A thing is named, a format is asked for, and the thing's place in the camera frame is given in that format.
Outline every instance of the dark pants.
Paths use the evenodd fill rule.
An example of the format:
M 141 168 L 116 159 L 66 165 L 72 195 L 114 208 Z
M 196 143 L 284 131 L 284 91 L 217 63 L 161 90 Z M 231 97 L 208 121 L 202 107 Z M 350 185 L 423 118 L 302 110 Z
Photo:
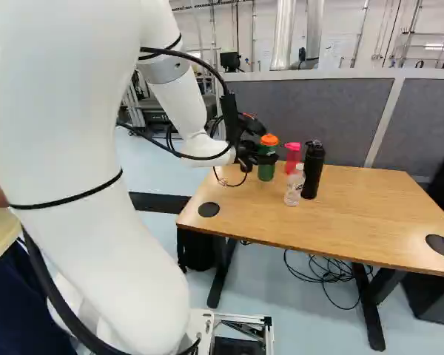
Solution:
M 0 257 L 0 355 L 75 355 L 18 243 Z

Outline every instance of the black backpack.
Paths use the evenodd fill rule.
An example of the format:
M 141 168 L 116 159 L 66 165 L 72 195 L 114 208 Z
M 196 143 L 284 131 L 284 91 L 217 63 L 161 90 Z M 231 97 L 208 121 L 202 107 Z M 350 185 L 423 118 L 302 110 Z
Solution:
M 208 234 L 178 229 L 178 265 L 187 272 L 209 270 L 215 266 L 214 237 Z

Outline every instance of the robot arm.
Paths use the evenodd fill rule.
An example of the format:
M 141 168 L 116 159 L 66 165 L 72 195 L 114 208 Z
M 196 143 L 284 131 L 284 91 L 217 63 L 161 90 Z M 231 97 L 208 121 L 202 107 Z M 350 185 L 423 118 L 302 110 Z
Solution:
M 188 286 L 141 224 L 119 178 L 113 144 L 115 117 L 140 56 L 149 85 L 184 139 L 183 153 L 205 157 L 227 148 L 204 131 L 205 106 L 186 61 L 139 51 L 182 47 L 169 3 L 4 2 L 0 185 L 36 244 L 129 351 L 173 354 L 189 319 Z M 223 108 L 236 120 L 233 101 L 227 96 Z M 231 148 L 197 164 L 234 159 Z M 107 187 L 85 195 L 97 186 Z
M 144 52 L 145 47 L 181 50 L 183 42 L 167 0 L 141 0 L 141 53 L 139 64 L 147 83 L 169 119 L 184 140 L 181 150 L 186 155 L 209 157 L 222 152 L 227 142 L 211 139 L 204 125 L 206 107 L 194 72 L 187 60 L 169 55 Z M 220 166 L 233 163 L 232 147 L 214 160 L 189 160 L 197 166 Z

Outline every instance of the black tumbler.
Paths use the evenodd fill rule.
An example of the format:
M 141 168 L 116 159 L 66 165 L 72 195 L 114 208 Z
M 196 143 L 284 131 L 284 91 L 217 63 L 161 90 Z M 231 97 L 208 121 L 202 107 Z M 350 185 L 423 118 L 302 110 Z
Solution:
M 306 145 L 308 146 L 306 157 L 304 159 L 304 174 L 306 175 L 306 181 L 304 182 L 301 196 L 311 200 L 317 195 L 326 151 L 320 141 L 309 141 L 306 142 Z

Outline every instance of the gray floor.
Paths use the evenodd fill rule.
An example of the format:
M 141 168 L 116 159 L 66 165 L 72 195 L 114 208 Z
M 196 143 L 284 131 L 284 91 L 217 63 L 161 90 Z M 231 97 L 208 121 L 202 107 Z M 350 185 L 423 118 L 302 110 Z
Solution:
M 116 144 L 130 191 L 193 195 L 209 171 L 190 169 L 144 139 L 129 137 L 121 128 L 116 132 Z M 176 216 L 139 213 L 175 258 Z M 308 272 L 305 254 L 291 252 L 289 261 Z M 213 271 L 187 275 L 193 307 L 206 307 L 213 275 Z M 327 288 L 340 305 L 357 300 L 354 282 Z M 379 310 L 387 343 L 384 354 L 444 354 L 444 325 L 415 319 L 401 287 Z M 376 354 L 367 342 L 360 306 L 352 311 L 336 309 L 320 285 L 303 283 L 287 271 L 282 249 L 239 245 L 217 311 L 272 316 L 278 355 Z

